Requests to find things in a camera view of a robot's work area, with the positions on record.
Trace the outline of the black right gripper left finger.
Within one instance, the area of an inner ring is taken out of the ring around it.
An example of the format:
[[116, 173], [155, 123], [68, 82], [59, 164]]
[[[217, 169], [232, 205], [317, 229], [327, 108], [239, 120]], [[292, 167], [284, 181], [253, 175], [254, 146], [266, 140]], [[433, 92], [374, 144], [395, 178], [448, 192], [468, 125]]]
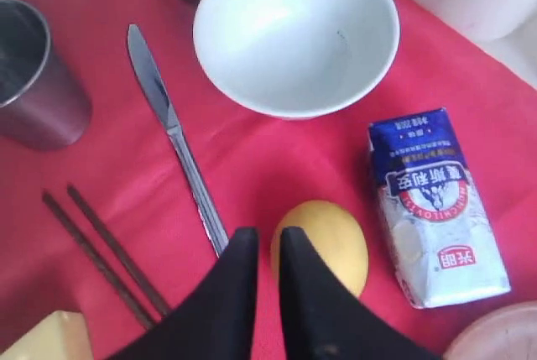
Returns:
[[196, 288], [112, 359], [249, 359], [258, 290], [258, 232], [238, 228]]

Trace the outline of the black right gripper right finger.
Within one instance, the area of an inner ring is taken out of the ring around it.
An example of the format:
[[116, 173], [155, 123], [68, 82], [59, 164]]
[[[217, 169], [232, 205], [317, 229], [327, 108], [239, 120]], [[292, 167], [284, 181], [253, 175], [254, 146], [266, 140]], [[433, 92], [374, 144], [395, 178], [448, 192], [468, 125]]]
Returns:
[[299, 227], [280, 235], [279, 307], [288, 359], [440, 358], [352, 295]]

